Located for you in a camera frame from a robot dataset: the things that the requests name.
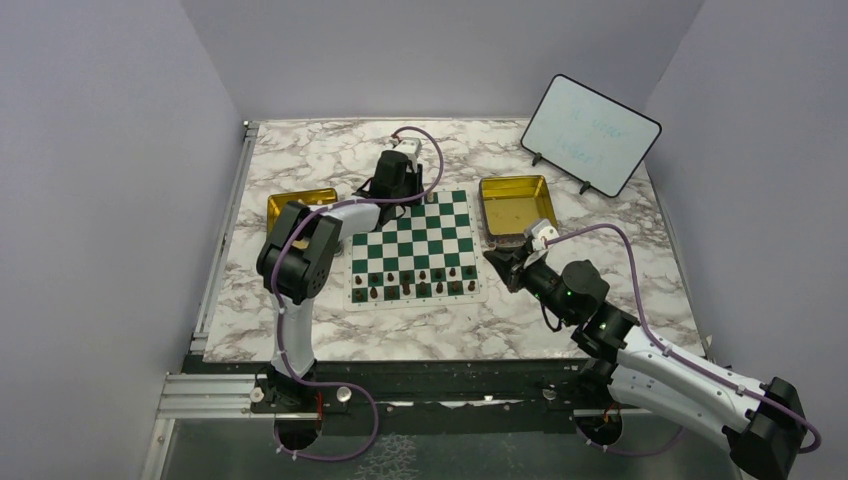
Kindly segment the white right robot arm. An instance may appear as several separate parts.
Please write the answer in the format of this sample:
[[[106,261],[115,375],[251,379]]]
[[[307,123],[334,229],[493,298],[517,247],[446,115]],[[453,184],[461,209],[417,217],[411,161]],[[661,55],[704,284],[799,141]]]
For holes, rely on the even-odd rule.
[[[543,254],[496,248],[484,258],[511,292],[526,290],[574,329],[591,360],[577,380],[579,398],[646,409],[696,432],[756,479],[786,479],[808,427],[795,386],[746,377],[654,341],[634,316],[609,303],[608,283],[588,260],[556,272]]]

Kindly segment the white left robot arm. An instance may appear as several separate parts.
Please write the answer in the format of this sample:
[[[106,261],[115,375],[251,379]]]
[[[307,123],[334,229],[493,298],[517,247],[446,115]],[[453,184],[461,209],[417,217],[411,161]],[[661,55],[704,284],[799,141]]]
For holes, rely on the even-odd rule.
[[[315,362],[312,348],[314,299],[325,286],[337,248],[344,240],[380,229],[399,206],[418,205],[426,195],[420,146],[401,141],[381,153],[375,173],[346,201],[324,208],[296,200],[284,205],[256,262],[264,287],[278,303],[275,357],[282,375],[276,396],[298,411],[313,401],[314,384],[305,375]]]

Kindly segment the green white chess board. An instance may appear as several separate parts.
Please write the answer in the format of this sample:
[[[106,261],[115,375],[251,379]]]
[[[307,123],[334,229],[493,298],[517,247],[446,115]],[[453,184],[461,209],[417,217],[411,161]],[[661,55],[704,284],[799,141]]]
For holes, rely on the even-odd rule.
[[[426,199],[421,205],[406,207],[402,214],[378,230],[355,234],[345,245],[344,308],[350,312],[367,310],[399,309],[452,304],[476,304],[488,299],[488,284],[482,267],[481,235],[475,216],[476,202],[467,189],[436,190],[435,202]],[[465,268],[472,266],[474,274],[465,275]],[[455,267],[456,276],[450,277],[449,270]],[[440,269],[442,278],[433,277]],[[427,272],[426,280],[419,279],[420,271]],[[411,295],[401,293],[402,274],[411,273],[408,281]],[[386,275],[393,273],[394,281],[388,282]],[[378,274],[380,281],[370,281]],[[355,276],[363,283],[356,285]],[[462,294],[450,295],[449,284],[462,282]],[[476,291],[467,292],[469,281],[476,282]],[[429,284],[429,296],[419,297],[417,285]],[[435,293],[436,284],[444,286],[442,294]],[[395,299],[386,298],[386,289],[395,286]],[[371,299],[369,291],[376,287],[379,296]],[[365,300],[356,302],[354,291],[363,289]]]

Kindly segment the right gold metal tin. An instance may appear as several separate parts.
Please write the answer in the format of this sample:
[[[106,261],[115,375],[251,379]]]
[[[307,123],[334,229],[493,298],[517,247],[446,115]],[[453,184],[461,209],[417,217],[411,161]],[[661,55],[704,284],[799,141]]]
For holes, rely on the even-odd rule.
[[[513,242],[540,219],[558,225],[542,175],[487,177],[479,182],[483,231],[493,243]]]

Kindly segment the small whiteboard on stand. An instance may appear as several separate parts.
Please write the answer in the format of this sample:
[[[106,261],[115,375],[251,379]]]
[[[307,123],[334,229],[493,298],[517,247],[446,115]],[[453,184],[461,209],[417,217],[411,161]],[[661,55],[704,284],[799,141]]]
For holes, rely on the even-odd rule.
[[[614,198],[661,133],[656,120],[557,74],[520,137],[520,145],[587,189]]]

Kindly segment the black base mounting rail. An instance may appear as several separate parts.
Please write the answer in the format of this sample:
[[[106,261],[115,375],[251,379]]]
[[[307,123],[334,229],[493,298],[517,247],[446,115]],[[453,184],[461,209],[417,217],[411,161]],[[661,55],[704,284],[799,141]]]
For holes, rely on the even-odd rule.
[[[584,359],[320,361],[307,377],[312,386],[261,367],[251,412],[330,436],[572,434],[576,418],[602,421],[613,407]]]

